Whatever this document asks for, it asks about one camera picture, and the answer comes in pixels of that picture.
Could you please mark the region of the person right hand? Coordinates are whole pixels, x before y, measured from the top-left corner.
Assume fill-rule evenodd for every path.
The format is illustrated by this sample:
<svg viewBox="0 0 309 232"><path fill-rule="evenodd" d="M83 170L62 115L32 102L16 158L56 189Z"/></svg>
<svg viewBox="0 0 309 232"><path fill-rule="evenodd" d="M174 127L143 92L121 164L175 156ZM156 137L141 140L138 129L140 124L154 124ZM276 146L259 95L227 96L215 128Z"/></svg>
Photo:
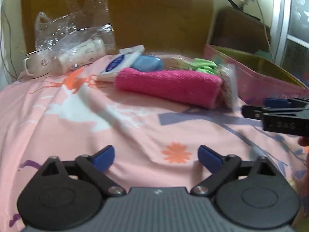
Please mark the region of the person right hand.
<svg viewBox="0 0 309 232"><path fill-rule="evenodd" d="M308 138L306 137L300 137L298 141L299 145L305 148L308 148ZM297 182L297 189L298 193L302 196L305 197L308 195L308 154L306 156L306 172L305 175Z"/></svg>

